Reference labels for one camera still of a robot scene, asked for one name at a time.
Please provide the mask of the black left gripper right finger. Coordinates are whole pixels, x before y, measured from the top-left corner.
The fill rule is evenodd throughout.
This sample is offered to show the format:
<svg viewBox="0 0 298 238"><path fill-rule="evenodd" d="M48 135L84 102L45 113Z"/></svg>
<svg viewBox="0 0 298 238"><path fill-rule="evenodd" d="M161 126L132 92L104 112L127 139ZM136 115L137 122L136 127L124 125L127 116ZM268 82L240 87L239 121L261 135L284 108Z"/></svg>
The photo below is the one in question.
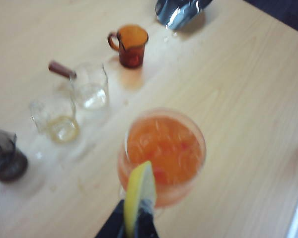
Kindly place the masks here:
<svg viewBox="0 0 298 238"><path fill-rule="evenodd" d="M135 238L159 238L154 225L153 213L152 202L149 199L141 200L135 223Z"/></svg>

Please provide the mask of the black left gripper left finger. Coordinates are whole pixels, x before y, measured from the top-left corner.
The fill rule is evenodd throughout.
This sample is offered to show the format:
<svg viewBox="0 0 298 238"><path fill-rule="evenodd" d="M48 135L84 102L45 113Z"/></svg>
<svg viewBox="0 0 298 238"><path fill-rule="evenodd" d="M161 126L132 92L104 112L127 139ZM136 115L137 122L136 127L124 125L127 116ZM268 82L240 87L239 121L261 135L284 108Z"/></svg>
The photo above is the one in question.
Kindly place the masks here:
<svg viewBox="0 0 298 238"><path fill-rule="evenodd" d="M125 238L125 226L124 226L124 199L121 199L105 224L99 230L96 238Z"/></svg>

